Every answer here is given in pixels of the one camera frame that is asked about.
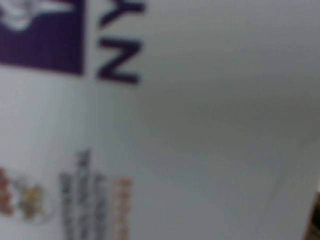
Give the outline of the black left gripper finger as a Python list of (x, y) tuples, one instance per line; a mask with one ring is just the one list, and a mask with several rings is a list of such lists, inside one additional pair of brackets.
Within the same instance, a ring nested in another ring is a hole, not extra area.
[(320, 240), (320, 188), (315, 193), (314, 201), (306, 226), (304, 240)]

